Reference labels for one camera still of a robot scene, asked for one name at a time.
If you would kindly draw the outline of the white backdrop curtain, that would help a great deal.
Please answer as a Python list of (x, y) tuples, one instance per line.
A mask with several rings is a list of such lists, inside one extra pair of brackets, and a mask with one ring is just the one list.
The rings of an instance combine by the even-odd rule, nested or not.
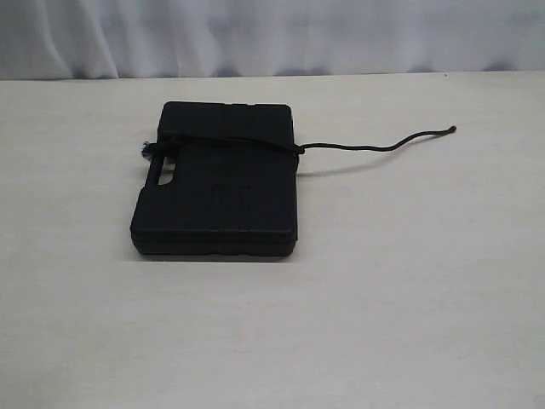
[(4, 1), (1, 76), (541, 70), (541, 1)]

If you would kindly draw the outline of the black plastic carrying case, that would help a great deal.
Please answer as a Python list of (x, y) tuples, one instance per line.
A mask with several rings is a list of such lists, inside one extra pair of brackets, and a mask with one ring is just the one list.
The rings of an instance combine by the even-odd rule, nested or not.
[(169, 101), (130, 235), (147, 256), (288, 256), (298, 234), (290, 107)]

